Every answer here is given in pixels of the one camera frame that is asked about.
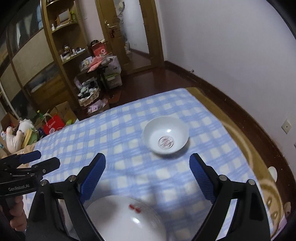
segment red stamp logo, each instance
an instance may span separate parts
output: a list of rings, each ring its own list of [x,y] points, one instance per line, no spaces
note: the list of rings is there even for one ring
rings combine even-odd
[[[160,138],[158,141],[158,146],[164,150],[170,149],[173,145],[174,145],[174,139],[170,136],[164,136]]]

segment human hand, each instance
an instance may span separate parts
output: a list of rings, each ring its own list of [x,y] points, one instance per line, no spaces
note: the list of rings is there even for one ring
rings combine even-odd
[[[15,205],[9,210],[10,214],[14,216],[10,220],[10,226],[16,231],[24,232],[27,228],[27,216],[24,212],[23,196],[15,197]]]

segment white plush toy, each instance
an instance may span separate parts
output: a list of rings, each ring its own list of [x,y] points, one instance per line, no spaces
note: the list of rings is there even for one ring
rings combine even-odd
[[[34,125],[32,121],[27,119],[20,121],[19,130],[22,131],[23,134],[26,134],[27,130],[33,129],[33,128],[34,128]]]
[[[21,149],[23,133],[21,130],[18,130],[17,135],[15,136],[12,132],[12,127],[6,129],[6,145],[8,151],[11,154],[14,154]]]

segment pink cloth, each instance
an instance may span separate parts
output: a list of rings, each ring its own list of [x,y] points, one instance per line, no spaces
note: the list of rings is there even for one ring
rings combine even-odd
[[[89,64],[90,68],[88,70],[88,73],[96,70],[99,67],[99,65],[101,64],[102,59],[103,59],[103,57],[94,57],[92,59],[91,63]]]

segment white bowl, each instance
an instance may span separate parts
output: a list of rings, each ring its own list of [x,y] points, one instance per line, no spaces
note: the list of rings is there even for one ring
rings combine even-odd
[[[158,154],[172,154],[185,146],[189,127],[173,116],[160,116],[149,121],[142,138],[145,145]]]
[[[160,217],[142,202],[122,196],[107,196],[86,210],[105,241],[166,241]]]

